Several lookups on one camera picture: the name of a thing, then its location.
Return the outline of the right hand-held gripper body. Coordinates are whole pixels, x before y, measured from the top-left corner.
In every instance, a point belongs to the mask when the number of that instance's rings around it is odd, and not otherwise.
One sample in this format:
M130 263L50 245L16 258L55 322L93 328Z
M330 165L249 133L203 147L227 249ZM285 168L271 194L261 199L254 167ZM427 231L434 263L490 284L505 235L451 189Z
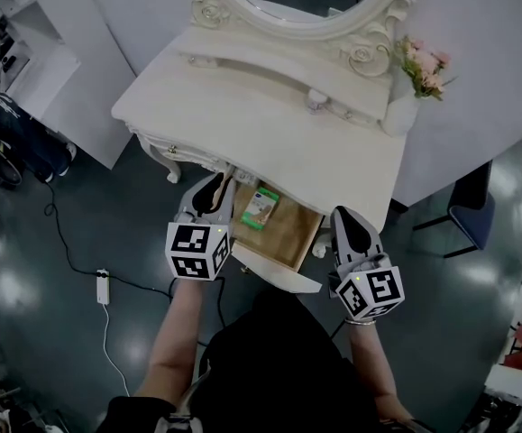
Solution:
M328 280L329 296L340 300L349 322L374 322L405 300L399 268L386 253L341 264Z

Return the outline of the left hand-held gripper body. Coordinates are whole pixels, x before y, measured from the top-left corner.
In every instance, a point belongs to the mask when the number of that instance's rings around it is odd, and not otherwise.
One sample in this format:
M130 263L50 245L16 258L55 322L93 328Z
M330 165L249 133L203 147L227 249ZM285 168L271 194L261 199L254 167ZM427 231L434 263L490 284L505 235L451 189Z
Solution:
M224 201L209 214L183 201L167 229L165 255L175 278L214 281L232 250L234 203Z

